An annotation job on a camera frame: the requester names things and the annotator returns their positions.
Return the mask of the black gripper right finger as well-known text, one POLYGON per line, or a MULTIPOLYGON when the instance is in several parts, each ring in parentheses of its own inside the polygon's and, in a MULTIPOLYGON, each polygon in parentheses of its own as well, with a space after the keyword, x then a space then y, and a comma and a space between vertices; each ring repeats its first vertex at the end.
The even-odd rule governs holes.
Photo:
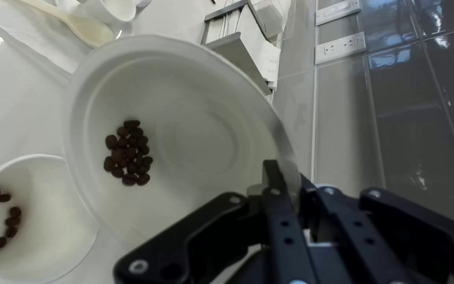
POLYGON ((350 198, 303 180, 300 218, 314 243, 330 243, 331 283, 448 284, 454 280, 454 221, 382 188, 350 198))

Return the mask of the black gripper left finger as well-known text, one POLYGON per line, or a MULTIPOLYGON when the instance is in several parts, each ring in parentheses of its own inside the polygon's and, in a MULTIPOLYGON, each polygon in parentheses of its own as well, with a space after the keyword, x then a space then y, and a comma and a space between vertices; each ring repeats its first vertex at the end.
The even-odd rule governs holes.
POLYGON ((227 284, 314 284, 317 273, 298 220, 306 177, 292 183, 273 160, 251 196, 224 193, 114 267, 115 284, 208 284, 230 266, 227 284))

